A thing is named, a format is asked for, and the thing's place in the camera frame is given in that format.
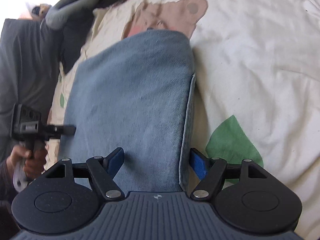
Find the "person's left hand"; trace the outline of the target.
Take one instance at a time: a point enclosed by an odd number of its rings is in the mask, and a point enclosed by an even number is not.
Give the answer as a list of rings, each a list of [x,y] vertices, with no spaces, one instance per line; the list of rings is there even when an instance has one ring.
[[[31,179],[38,178],[44,171],[47,154],[48,152],[45,148],[36,150],[34,153],[32,153],[30,150],[21,145],[15,145],[10,156],[6,159],[7,171],[10,178],[13,178],[15,167],[22,159],[25,160],[23,171],[27,177]]]

